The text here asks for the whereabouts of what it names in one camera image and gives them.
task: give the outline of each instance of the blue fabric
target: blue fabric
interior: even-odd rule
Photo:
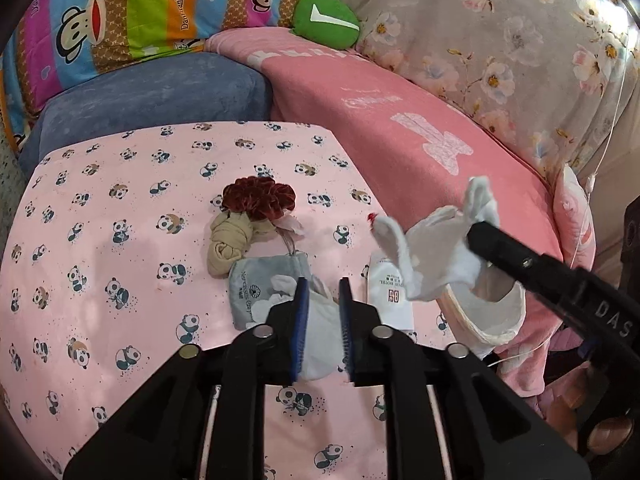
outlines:
[[[208,52],[139,63],[50,99],[18,161],[27,178],[50,152],[76,142],[163,124],[264,121],[271,85],[259,72]]]

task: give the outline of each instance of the gray pouch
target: gray pouch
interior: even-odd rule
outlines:
[[[242,258],[229,271],[229,301],[231,315],[236,330],[245,330],[246,324],[253,322],[251,306],[258,300],[268,300],[276,291],[271,286],[271,278],[277,274],[311,280],[311,270],[306,254],[293,254]]]

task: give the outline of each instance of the green cushion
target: green cushion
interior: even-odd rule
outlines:
[[[293,33],[336,49],[358,40],[360,22],[340,0],[300,0],[293,13]]]

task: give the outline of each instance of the pink pillow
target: pink pillow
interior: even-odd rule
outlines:
[[[560,246],[564,262],[570,266],[578,246],[572,267],[591,270],[596,255],[596,237],[593,216],[587,197],[578,179],[568,165],[558,174],[554,195],[554,217],[560,233]]]

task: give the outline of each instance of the metal screw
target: metal screw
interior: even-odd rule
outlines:
[[[469,355],[469,348],[462,343],[452,343],[447,347],[447,352],[449,352],[451,357],[462,359]]]
[[[389,339],[394,334],[394,331],[386,325],[378,325],[371,333],[378,339]]]
[[[260,339],[267,339],[273,335],[273,328],[269,325],[258,325],[254,328],[254,335]]]
[[[180,347],[178,350],[178,354],[183,359],[191,359],[192,357],[196,357],[200,349],[196,345],[184,345]]]

